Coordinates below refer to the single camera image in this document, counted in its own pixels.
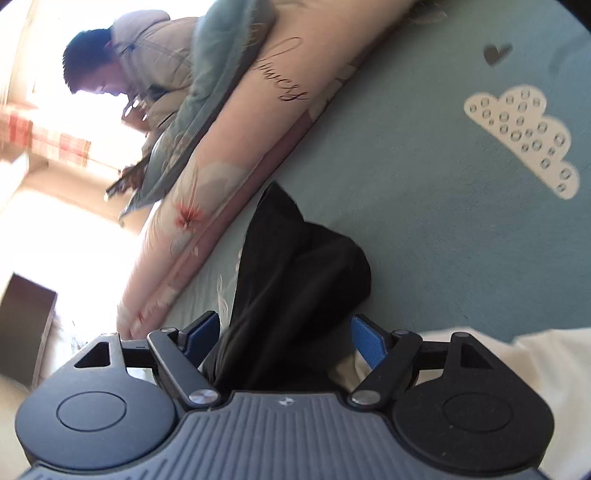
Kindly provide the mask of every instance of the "black hair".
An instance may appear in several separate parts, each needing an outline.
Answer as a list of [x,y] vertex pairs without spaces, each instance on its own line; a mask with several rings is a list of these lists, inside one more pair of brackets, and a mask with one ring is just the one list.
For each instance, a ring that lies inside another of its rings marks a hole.
[[86,75],[111,61],[111,53],[105,48],[110,41],[110,29],[97,28],[78,33],[68,43],[61,63],[64,81],[72,93],[80,90],[80,82]]

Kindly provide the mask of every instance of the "beige jacket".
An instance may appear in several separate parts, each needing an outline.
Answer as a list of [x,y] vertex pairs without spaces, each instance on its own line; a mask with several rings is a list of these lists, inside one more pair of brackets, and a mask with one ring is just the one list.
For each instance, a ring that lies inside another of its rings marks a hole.
[[111,36],[131,91],[143,103],[150,133],[142,148],[151,152],[189,92],[193,62],[191,42],[196,17],[170,20],[166,12],[141,10],[113,23]]

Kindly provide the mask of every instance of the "dark heart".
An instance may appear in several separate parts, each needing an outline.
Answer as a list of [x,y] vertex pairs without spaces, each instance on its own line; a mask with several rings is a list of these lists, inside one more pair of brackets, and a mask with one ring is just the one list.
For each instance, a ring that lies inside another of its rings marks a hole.
[[487,45],[484,47],[484,59],[491,67],[499,63],[509,53],[513,51],[513,45],[510,43],[504,45],[500,50],[495,45]]

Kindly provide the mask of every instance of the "black fabric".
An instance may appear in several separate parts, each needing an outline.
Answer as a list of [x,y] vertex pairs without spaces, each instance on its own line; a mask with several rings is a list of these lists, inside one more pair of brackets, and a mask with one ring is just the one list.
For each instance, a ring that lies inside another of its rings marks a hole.
[[272,183],[246,232],[230,326],[203,373],[223,393],[334,389],[324,365],[311,367],[314,358],[301,352],[342,328],[370,285],[363,251],[350,238],[305,222]]

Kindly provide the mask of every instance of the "black cloth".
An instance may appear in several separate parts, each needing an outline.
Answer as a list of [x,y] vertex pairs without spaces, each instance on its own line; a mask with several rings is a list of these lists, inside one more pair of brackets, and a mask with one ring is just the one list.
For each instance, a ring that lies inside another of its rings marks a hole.
[[230,326],[203,373],[225,394],[334,390],[326,359],[315,362],[302,352],[342,330],[370,285],[363,251],[350,238],[304,221],[291,197],[272,183],[246,232]]

